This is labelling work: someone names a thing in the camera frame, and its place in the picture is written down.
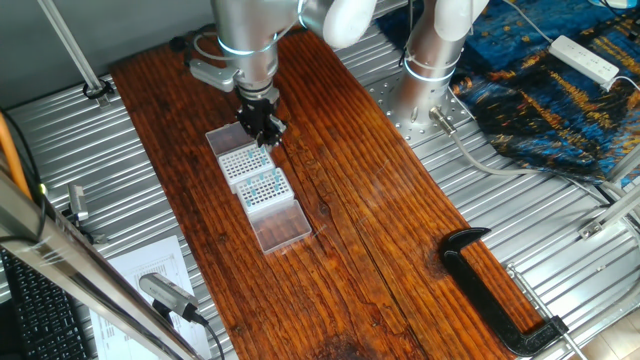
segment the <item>blue fabric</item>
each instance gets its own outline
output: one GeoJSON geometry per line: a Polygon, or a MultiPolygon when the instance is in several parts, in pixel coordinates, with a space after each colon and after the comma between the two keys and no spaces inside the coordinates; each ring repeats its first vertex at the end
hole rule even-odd
{"type": "MultiPolygon", "coordinates": [[[[572,38],[638,81],[640,46],[627,38],[628,24],[621,22],[628,20],[585,0],[516,4],[548,37],[572,38]]],[[[406,13],[399,9],[378,20],[398,47],[408,36],[406,13]]],[[[627,14],[635,17],[635,10],[627,14]]],[[[621,81],[604,93],[550,55],[548,46],[515,9],[493,0],[474,25],[452,85],[500,154],[524,167],[601,182],[640,142],[640,95],[621,81]]]]}

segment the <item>clamp handle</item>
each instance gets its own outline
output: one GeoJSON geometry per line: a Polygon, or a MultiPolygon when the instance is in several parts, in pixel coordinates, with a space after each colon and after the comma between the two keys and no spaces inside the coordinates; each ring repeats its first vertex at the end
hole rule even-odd
{"type": "Polygon", "coordinates": [[[525,335],[518,330],[498,300],[462,256],[462,249],[480,240],[490,231],[472,228],[449,236],[442,247],[442,262],[500,341],[514,354],[531,357],[555,342],[569,329],[560,317],[554,316],[534,333],[525,335]]]}

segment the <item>wood grain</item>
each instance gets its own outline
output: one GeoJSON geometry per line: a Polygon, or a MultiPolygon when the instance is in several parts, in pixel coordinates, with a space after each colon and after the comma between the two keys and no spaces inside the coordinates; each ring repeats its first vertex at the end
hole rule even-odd
{"type": "MultiPolygon", "coordinates": [[[[263,255],[204,134],[239,102],[167,47],[112,75],[242,359],[514,358],[438,259],[468,225],[406,142],[310,33],[279,44],[272,157],[313,235],[263,255]]],[[[540,322],[483,244],[465,255],[522,329],[540,322]]]]}

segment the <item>metal grating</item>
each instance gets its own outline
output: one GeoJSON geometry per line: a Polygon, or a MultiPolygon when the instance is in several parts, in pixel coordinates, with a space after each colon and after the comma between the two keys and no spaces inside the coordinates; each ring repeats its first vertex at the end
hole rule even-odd
{"type": "MultiPolygon", "coordinates": [[[[405,4],[406,0],[380,0],[375,15],[405,4]]],[[[336,53],[367,88],[383,87],[383,79],[400,72],[400,52],[376,26],[371,26],[358,44],[336,53]]],[[[203,315],[220,337],[226,357],[237,359],[119,96],[112,97],[109,108],[99,109],[84,98],[81,87],[74,87],[13,109],[11,114],[26,132],[54,205],[66,205],[67,183],[85,187],[91,218],[84,226],[107,236],[108,244],[97,246],[103,256],[111,258],[178,236],[203,315]]],[[[495,153],[472,120],[460,119],[457,126],[477,159],[493,167],[511,165],[495,153]]],[[[550,176],[498,177],[479,172],[443,134],[435,133],[427,141],[413,144],[413,149],[467,221],[494,230],[484,241],[496,258],[504,265],[515,263],[570,328],[615,303],[637,282],[640,255],[626,227],[611,228],[588,242],[579,241],[576,224],[602,211],[584,190],[550,176]]],[[[9,296],[0,267],[0,302],[9,296]]],[[[620,309],[619,317],[628,310],[620,309]]],[[[80,313],[92,339],[88,310],[82,306],[80,313]]],[[[578,340],[588,340],[615,320],[603,321],[578,340]]],[[[209,340],[215,355],[217,348],[209,340]]],[[[90,348],[95,354],[95,346],[90,344],[90,348]]]]}

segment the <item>clear plastic box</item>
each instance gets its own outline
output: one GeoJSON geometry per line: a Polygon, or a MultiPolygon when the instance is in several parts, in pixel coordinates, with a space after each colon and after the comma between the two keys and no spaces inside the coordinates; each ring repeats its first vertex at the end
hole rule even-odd
{"type": "Polygon", "coordinates": [[[279,208],[277,212],[261,214],[250,216],[249,221],[265,254],[291,245],[311,234],[311,225],[304,216],[298,200],[294,200],[288,207],[279,208]]]}
{"type": "Polygon", "coordinates": [[[226,125],[206,136],[227,183],[233,193],[237,192],[263,253],[311,234],[309,221],[300,203],[294,200],[286,176],[240,123],[226,125]]]}

